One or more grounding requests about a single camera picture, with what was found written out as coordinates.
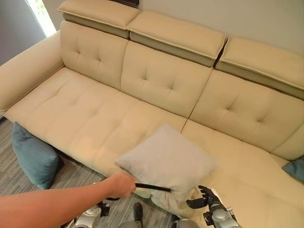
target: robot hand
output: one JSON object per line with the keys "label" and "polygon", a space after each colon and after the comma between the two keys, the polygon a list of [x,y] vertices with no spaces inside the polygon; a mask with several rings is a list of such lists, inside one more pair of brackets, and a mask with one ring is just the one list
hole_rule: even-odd
{"label": "robot hand", "polygon": [[204,213],[204,219],[207,226],[215,228],[241,228],[232,208],[225,208],[214,192],[204,186],[199,186],[203,198],[187,200],[187,205],[192,209],[203,208],[208,205],[209,211]]}

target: backrest cushion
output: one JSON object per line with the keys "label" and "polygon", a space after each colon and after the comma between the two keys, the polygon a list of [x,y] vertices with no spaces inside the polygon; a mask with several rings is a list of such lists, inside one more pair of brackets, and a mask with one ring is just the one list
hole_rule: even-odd
{"label": "backrest cushion", "polygon": [[65,66],[98,82],[120,89],[128,40],[63,21],[61,50]]}
{"label": "backrest cushion", "polygon": [[217,70],[190,119],[288,160],[303,154],[302,100]]}
{"label": "backrest cushion", "polygon": [[124,56],[121,91],[188,118],[211,71],[130,41]]}

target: sofa armrest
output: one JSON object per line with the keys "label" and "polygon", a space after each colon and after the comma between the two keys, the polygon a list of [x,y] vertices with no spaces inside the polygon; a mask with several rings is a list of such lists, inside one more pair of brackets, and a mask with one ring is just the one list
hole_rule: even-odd
{"label": "sofa armrest", "polygon": [[60,32],[0,66],[0,111],[8,110],[62,66]]}

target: forearm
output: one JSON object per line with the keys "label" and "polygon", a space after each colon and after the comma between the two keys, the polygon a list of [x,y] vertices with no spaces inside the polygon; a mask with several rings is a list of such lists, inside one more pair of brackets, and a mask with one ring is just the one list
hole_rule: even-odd
{"label": "forearm", "polygon": [[1,227],[55,228],[110,197],[111,180],[69,189],[34,191],[0,197]]}

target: floor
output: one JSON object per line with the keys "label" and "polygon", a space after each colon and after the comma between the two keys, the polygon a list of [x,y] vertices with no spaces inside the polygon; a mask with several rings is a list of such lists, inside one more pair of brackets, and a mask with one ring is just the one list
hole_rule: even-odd
{"label": "floor", "polygon": [[[38,190],[20,168],[11,143],[12,123],[0,120],[0,195]],[[56,176],[52,188],[83,186],[100,181],[105,177],[90,168],[69,158],[63,153],[59,156],[64,167]],[[102,217],[98,228],[118,228],[125,221],[133,219],[133,205],[140,202],[143,207],[144,228],[170,228],[171,214],[155,206],[150,199],[143,199],[133,194],[131,197],[110,203],[110,214]]]}

